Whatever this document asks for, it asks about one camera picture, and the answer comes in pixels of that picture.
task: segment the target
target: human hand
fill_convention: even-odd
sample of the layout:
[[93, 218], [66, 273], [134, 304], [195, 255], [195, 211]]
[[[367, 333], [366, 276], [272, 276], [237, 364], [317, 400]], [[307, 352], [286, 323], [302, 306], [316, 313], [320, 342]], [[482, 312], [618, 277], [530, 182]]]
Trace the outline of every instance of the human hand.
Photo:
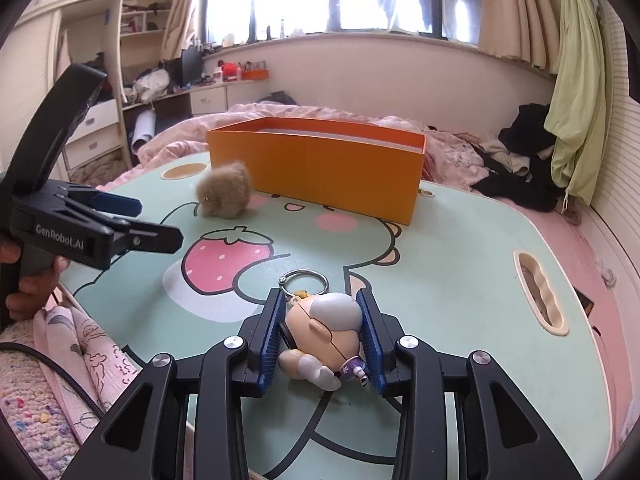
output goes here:
[[[20, 247], [5, 238], [0, 238], [0, 263], [14, 264], [20, 258]], [[49, 296], [58, 286], [60, 273], [69, 266], [69, 260], [56, 256], [53, 266], [35, 276], [20, 280], [19, 292], [6, 298], [6, 307], [11, 319], [22, 321], [31, 319], [36, 312], [47, 304]]]

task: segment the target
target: red object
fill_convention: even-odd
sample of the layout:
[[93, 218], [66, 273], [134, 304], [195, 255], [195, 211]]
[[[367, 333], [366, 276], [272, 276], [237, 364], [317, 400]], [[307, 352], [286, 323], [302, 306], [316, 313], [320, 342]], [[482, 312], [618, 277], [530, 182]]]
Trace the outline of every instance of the red object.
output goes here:
[[238, 76], [238, 66], [234, 63], [223, 63], [222, 75], [224, 77], [236, 77]]

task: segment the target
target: strawberry print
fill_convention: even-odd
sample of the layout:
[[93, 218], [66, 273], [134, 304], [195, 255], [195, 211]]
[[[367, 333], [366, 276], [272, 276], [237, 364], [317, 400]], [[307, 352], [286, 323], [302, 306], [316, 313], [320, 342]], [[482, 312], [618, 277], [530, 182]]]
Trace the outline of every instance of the strawberry print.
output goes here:
[[182, 276], [199, 294], [233, 290], [243, 269], [273, 256], [273, 240], [244, 226], [207, 233], [182, 259]]

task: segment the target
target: green table surface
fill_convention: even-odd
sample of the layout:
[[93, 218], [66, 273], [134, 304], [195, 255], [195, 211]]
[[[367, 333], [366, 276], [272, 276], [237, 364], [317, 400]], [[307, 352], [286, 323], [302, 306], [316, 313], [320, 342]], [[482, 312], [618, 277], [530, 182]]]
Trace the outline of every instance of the green table surface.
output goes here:
[[[352, 294], [370, 286], [382, 312], [438, 351], [489, 352], [584, 480], [601, 471], [610, 411], [595, 342], [558, 261], [526, 217], [494, 200], [423, 182], [421, 189], [434, 196], [418, 196], [410, 226], [261, 193], [240, 218], [201, 218], [194, 215], [199, 177], [169, 181], [160, 175], [172, 166], [208, 161], [205, 153], [192, 155], [114, 190], [142, 201], [141, 219], [181, 229], [184, 245], [177, 254], [129, 253], [107, 272], [73, 264], [63, 275], [116, 343], [129, 345], [145, 361], [161, 351], [176, 358], [206, 352], [260, 312], [281, 274], [318, 270], [331, 291]], [[210, 232], [217, 232], [209, 235], [215, 240], [201, 240]], [[552, 335], [537, 322], [516, 274], [517, 250], [533, 254], [545, 268], [570, 324], [567, 336]], [[186, 282], [191, 278], [205, 294]], [[292, 288], [315, 292], [319, 285], [300, 278]], [[242, 406], [248, 463], [259, 473], [287, 480], [391, 477], [399, 414], [371, 387], [348, 383], [323, 396], [276, 370], [265, 397]], [[194, 402], [191, 408], [193, 418]], [[322, 413], [315, 426], [314, 412]], [[456, 479], [449, 394], [447, 419], [449, 478]], [[291, 452], [299, 441], [306, 442], [302, 451]]]

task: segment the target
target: computer monitor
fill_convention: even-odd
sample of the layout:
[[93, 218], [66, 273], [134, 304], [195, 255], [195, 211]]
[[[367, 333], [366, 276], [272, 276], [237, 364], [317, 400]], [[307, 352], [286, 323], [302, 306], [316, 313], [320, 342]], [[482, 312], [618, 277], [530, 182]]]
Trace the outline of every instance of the computer monitor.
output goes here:
[[178, 86], [185, 86], [202, 78], [204, 60], [202, 51], [194, 45], [182, 51], [179, 59], [172, 59], [164, 64], [165, 70], [169, 73], [172, 81]]

